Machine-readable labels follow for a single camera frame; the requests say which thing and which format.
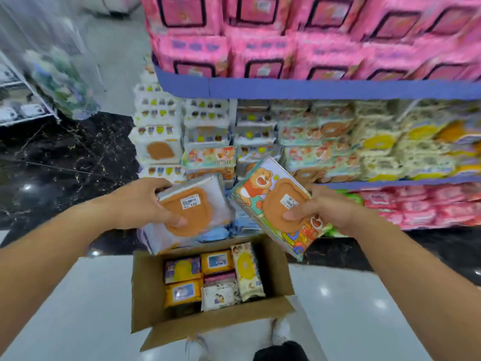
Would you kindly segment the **person's right hand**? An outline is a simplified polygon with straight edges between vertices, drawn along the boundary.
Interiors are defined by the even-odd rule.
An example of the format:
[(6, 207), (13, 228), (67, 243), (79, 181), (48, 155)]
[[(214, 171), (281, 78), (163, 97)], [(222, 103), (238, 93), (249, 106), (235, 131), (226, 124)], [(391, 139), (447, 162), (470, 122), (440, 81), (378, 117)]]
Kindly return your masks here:
[(311, 194), (311, 199), (298, 205), (319, 205), (320, 212), (315, 215), (345, 235), (353, 234), (355, 224), (370, 214), (367, 208), (326, 186), (307, 184), (306, 189)]

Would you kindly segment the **person's left hand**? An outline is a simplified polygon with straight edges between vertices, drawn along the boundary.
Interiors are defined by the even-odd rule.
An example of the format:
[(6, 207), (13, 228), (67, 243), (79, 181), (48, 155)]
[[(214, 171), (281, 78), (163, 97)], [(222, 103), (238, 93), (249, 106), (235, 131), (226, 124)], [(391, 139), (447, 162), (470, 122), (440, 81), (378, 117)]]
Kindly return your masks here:
[(129, 230), (156, 223), (157, 194), (171, 187), (166, 179), (145, 177), (105, 195), (102, 206), (109, 215), (109, 228)]

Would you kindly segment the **white wipes packet orange lid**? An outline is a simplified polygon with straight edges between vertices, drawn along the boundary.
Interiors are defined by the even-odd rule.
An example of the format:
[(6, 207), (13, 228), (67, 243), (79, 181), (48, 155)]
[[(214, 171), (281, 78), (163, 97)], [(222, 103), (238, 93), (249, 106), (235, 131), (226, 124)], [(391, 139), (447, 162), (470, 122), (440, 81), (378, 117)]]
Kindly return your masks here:
[(160, 191), (157, 199), (164, 209), (186, 219), (183, 226), (147, 224), (137, 230), (138, 240), (152, 255), (177, 248), (196, 246), (199, 238), (216, 228), (224, 228), (235, 218), (235, 210), (225, 196), (221, 174), (208, 174)]

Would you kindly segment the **bear print wipes packet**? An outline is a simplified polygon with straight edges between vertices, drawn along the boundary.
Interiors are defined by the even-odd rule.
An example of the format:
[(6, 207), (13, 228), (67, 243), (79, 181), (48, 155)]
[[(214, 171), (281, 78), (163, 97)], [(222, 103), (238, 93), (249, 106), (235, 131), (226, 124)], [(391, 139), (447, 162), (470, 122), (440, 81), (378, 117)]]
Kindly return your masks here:
[(311, 200), (311, 194), (271, 157), (256, 163), (228, 197), (298, 262), (316, 239), (332, 229), (319, 214), (284, 218), (285, 212)]

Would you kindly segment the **person's left forearm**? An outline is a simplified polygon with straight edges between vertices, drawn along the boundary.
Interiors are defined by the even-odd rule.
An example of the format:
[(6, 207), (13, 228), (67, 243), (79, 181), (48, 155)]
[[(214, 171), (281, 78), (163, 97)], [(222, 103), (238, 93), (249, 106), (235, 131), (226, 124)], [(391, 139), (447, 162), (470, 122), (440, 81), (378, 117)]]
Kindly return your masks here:
[(88, 246), (112, 229), (110, 194), (70, 207), (0, 249), (0, 357)]

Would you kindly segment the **person's right forearm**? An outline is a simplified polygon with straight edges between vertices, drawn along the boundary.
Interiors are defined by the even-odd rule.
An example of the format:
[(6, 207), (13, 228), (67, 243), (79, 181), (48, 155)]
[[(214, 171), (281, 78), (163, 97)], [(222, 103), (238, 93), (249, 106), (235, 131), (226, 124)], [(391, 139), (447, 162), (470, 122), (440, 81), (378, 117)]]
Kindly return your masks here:
[(481, 361), (481, 290), (374, 210), (354, 205), (344, 229), (433, 361)]

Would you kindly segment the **purple packet with yellow lid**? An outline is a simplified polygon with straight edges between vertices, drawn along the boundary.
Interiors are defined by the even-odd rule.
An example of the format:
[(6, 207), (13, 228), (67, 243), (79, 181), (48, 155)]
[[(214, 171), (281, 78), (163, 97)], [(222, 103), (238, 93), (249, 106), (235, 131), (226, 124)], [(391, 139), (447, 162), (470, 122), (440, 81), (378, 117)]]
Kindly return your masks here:
[(202, 277), (200, 256), (165, 261), (164, 281), (166, 285), (198, 280)]

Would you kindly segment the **pink flat packet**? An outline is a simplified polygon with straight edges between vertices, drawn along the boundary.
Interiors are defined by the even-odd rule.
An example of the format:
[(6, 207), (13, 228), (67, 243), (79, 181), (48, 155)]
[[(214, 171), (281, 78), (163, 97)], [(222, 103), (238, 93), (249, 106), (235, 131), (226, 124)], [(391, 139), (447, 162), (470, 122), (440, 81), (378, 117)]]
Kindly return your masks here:
[(237, 279), (236, 272), (234, 270), (221, 272), (221, 273), (213, 273), (204, 276), (203, 283), (204, 285), (207, 284), (216, 284), (222, 282), (231, 282)]

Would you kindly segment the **cream packet with yellow lid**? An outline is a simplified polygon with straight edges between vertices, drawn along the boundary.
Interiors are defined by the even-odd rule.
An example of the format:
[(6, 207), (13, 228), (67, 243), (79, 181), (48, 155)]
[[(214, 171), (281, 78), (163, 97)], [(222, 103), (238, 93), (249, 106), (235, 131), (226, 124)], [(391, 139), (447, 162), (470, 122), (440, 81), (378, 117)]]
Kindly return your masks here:
[(242, 302), (265, 298), (257, 257), (250, 242), (231, 246), (237, 285)]

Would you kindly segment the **stack of white wipes packs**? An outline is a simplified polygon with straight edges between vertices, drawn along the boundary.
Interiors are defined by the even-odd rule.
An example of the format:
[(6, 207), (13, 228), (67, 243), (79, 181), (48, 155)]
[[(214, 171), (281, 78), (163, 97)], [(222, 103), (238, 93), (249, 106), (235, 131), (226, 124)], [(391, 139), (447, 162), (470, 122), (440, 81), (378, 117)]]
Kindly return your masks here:
[(176, 184), (220, 173), (228, 188), (265, 157), (301, 182), (352, 182), (361, 158), (348, 140), (349, 104), (313, 100), (180, 98), (163, 89), (148, 60), (134, 87), (138, 177)]

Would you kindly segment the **white packet with figure print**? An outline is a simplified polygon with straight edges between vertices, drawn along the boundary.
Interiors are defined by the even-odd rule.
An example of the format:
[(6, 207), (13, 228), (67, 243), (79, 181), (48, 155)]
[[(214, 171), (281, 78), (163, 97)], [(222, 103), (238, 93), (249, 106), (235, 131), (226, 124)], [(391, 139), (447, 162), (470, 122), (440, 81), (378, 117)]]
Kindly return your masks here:
[(208, 284), (201, 290), (201, 311), (211, 311), (242, 303), (236, 281)]

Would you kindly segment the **thin blue shelf board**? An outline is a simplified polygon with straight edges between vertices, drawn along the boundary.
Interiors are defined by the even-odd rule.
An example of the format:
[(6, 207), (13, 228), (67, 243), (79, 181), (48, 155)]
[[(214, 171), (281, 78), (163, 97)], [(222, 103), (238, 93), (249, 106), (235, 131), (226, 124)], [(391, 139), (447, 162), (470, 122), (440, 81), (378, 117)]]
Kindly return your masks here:
[(348, 191), (362, 191), (370, 189), (379, 189), (383, 187), (405, 187), (405, 186), (421, 186), (421, 185), (442, 185), (442, 184), (458, 184), (466, 182), (481, 183), (481, 175), (472, 176), (454, 176), (438, 179), (423, 179), (423, 180), (397, 180), (387, 182), (334, 182), (334, 183), (320, 183), (320, 186), (326, 186), (334, 190), (348, 190)]

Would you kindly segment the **stack of small pink packets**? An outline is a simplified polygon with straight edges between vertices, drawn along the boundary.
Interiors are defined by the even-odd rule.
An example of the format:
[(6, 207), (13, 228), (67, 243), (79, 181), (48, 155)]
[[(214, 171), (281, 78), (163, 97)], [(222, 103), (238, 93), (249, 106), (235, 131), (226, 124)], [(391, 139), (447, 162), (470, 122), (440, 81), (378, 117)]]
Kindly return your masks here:
[(402, 230), (481, 226), (481, 183), (386, 187), (354, 197)]

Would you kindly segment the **wide blue shelf board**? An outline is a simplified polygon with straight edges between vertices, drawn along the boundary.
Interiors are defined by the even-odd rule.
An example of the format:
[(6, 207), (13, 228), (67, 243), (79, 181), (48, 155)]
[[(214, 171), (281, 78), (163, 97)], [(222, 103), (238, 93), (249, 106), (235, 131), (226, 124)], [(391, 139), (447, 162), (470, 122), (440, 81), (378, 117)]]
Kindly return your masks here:
[(290, 79), (203, 78), (163, 71), (152, 53), (161, 87), (180, 98), (207, 99), (321, 99), (481, 100), (481, 82), (466, 81), (302, 81)]

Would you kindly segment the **stack of large pink packs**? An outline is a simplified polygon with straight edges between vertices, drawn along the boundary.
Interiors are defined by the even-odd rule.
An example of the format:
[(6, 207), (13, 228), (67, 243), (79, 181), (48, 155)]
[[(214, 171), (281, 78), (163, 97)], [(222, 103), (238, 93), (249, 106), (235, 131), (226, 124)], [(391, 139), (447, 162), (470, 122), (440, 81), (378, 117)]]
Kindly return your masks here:
[(169, 73), (481, 82), (481, 0), (141, 2)]

